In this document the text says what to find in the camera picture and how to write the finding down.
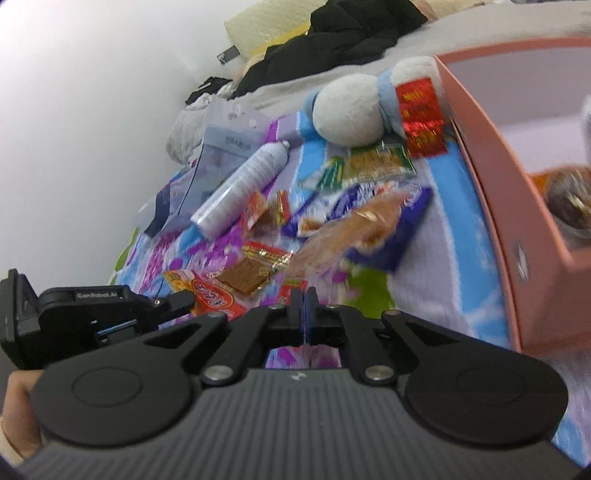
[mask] logo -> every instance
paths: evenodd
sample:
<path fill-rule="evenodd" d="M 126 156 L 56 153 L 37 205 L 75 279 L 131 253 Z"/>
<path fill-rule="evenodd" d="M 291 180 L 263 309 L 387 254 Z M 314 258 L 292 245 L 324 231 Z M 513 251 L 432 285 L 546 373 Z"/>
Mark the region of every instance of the logo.
<path fill-rule="evenodd" d="M 83 299 L 115 299 L 119 295 L 117 295 L 114 291 L 107 291 L 105 293 L 100 292 L 90 292 L 90 293 L 77 293 L 76 298 L 79 300 Z"/>
<path fill-rule="evenodd" d="M 232 295 L 226 290 L 210 283 L 193 280 L 193 290 L 197 298 L 212 309 L 227 309 L 234 303 Z"/>

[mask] clothing tag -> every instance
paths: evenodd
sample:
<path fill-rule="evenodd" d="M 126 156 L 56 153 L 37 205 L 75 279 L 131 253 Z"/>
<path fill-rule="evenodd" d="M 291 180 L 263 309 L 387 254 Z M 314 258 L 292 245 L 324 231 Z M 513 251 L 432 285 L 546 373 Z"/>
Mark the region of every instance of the clothing tag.
<path fill-rule="evenodd" d="M 236 48 L 236 45 L 232 45 L 229 49 L 221 52 L 218 56 L 217 59 L 220 61 L 220 63 L 222 65 L 225 65 L 226 63 L 228 63 L 230 60 L 234 60 L 236 57 L 238 57 L 240 55 L 240 52 L 238 51 L 238 49 Z"/>

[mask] bed sheet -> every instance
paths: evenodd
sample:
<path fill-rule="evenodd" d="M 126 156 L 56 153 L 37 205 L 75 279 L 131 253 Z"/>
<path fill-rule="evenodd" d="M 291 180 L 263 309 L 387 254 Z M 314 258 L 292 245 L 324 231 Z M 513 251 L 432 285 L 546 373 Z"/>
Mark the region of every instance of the bed sheet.
<path fill-rule="evenodd" d="M 270 191 L 289 189 L 292 208 L 305 200 L 297 188 L 298 180 L 319 168 L 326 158 L 342 153 L 341 147 L 322 139 L 301 112 L 275 121 L 267 140 L 288 140 L 292 146 L 288 164 Z M 384 283 L 397 308 L 508 348 L 501 284 L 483 212 L 456 142 L 450 138 L 447 147 L 445 155 L 415 162 L 417 181 L 433 187 L 434 200 L 398 271 L 384 276 Z M 167 187 L 174 190 L 175 183 L 190 174 L 191 168 L 191 164 L 183 168 Z M 127 284 L 149 297 L 166 295 L 171 290 L 163 272 L 215 266 L 240 243 L 241 233 L 236 227 L 210 245 L 193 227 L 154 239 L 136 231 L 118 261 L 112 282 Z M 350 292 L 338 282 L 319 287 L 323 302 L 346 303 L 351 299 Z M 268 297 L 272 297 L 274 288 L 276 284 L 268 287 Z M 355 295 L 359 294 L 363 295 L 363 282 L 356 285 Z M 581 465 L 590 460 L 589 432 L 584 422 L 590 389 L 589 382 L 584 388 L 577 385 L 580 374 L 572 372 L 580 372 L 586 361 L 584 357 L 552 362 L 571 392 L 567 414 L 553 441 Z M 325 346 L 277 349 L 267 362 L 267 368 L 338 366 L 337 352 Z"/>

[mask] sleeve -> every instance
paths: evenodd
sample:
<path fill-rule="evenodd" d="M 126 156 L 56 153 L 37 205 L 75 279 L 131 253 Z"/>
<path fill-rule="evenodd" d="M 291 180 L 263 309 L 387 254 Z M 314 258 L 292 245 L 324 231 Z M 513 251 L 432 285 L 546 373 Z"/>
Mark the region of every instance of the sleeve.
<path fill-rule="evenodd" d="M 0 417 L 0 426 L 2 425 L 2 417 Z M 12 466 L 18 466 L 22 463 L 23 458 L 19 453 L 10 445 L 10 442 L 4 434 L 4 429 L 0 428 L 0 455 L 10 463 Z"/>

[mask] human hand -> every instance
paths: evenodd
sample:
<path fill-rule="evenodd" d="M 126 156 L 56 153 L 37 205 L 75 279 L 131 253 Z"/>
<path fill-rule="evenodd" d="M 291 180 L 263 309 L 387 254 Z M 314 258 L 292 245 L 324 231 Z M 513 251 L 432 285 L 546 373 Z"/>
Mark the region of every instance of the human hand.
<path fill-rule="evenodd" d="M 19 370 L 8 377 L 2 429 L 6 439 L 23 458 L 33 455 L 41 447 L 39 424 L 31 407 L 30 394 L 43 370 Z"/>

